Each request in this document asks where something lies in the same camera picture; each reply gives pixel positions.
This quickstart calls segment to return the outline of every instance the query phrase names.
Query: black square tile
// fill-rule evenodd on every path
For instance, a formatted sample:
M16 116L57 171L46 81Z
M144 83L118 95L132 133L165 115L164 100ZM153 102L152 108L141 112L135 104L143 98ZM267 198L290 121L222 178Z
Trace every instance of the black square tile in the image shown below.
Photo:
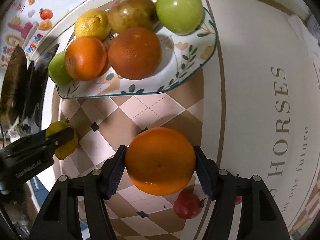
M99 129L99 126L97 125L96 122L94 122L90 127L94 132Z
M138 214L139 216L141 216L142 218L147 218L147 217L148 217L148 215L147 215L145 212L143 212L143 211L139 211L139 212L137 212L137 214Z

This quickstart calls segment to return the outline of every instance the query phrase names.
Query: green apple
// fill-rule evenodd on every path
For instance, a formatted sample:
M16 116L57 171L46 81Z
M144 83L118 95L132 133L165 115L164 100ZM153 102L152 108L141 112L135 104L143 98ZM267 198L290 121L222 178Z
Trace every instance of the green apple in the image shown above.
M55 55L48 66L49 77L54 83L61 85L67 84L72 80L64 67L64 53L65 51L62 51Z
M201 22L201 0L157 0L156 11L160 22L178 35L191 33Z

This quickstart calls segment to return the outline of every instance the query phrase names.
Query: red tomato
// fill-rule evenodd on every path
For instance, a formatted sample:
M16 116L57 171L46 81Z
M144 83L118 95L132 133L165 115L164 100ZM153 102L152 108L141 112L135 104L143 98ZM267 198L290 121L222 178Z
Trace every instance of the red tomato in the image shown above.
M242 203L242 196L236 196L236 205L239 205Z
M53 17L53 12L49 9L40 9L40 18L43 20L51 19Z
M200 201L197 195L188 192L179 195L173 204L173 210L178 217L191 219L200 214L203 206L204 199Z

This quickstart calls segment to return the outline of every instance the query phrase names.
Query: white tile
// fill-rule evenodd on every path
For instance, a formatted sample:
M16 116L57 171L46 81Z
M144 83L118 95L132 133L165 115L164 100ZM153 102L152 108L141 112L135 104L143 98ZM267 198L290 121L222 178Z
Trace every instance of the white tile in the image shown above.
M63 161L60 161L60 165L67 173L66 175L68 175L70 178L75 178L80 175L70 156L65 158Z
M147 107L136 97L131 97L120 106L120 109L124 111L130 119L132 119L142 113L142 111L146 110Z
M111 98L103 98L101 103L97 105L97 108L105 117L108 117L118 106Z
M171 120L177 115L185 111L180 104L173 100L168 95L150 107L150 109L160 116L165 122Z
M135 185L133 185L133 187L134 188L132 190L135 192L135 194L137 194L140 197L140 199L147 199L147 198L151 198L154 196L154 195L151 195L151 194L148 194L148 193L141 191Z
M135 96L139 101L141 101L145 106L150 107L166 97L165 93L156 95L139 95Z
M129 203L135 202L142 199L135 193L135 187L136 186L127 187L119 190L118 192Z
M146 127L151 127L154 123L157 123L158 120L163 121L156 113L151 109L147 108L142 113L138 114L136 117L132 118L132 121L136 123L141 129Z
M70 109L70 113L72 116L76 113L76 111L80 107L80 104L78 103L78 101L76 99L67 99L67 100L64 100L64 102L66 102L68 104L69 109Z
M175 236L176 238L180 239L181 236L182 236L182 232L183 232L183 231L174 232L174 233L171 233L171 235L173 235L173 236Z
M70 119L73 116L66 100L61 104L61 111L66 119Z
M121 218L121 220L142 236L156 236L168 233L149 218L134 216Z
M199 102L195 103L193 106L187 109L188 112L198 118L201 122L203 122L203 101L204 100L201 99Z
M114 149L103 138L99 131L90 130L81 140L80 145L94 165L97 165L115 154Z
M172 208L173 205L161 196L153 196L148 199L142 199L132 202L131 205L138 211L143 211L146 214L159 212Z

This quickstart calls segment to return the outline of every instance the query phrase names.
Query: leaf pattern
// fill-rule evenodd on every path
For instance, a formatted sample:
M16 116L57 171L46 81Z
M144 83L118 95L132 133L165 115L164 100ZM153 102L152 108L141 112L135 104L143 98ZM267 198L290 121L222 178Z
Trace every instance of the leaf pattern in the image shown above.
M182 77L185 76L186 74L188 74L188 72L183 73L179 78L182 78Z
M129 87L129 92L133 93L136 89L136 85L132 84L130 87Z
M190 62L193 61L193 60L195 59L195 57L196 57L196 55L194 55L194 56L191 58Z
M195 54L195 53L197 52L197 50L198 50L198 47L196 47L196 48L193 50L193 52L191 52L191 55Z
M191 68L193 65L194 65L194 62L192 62L192 63L187 67L187 70L188 70L189 68Z
M198 37L205 37L208 36L210 33L198 33L197 36Z
M139 90L136 92L136 94L142 94L143 92L144 92L144 88L139 89Z
M157 92L162 91L162 90L163 90L163 88L164 88L164 86L159 87L159 89L157 90Z

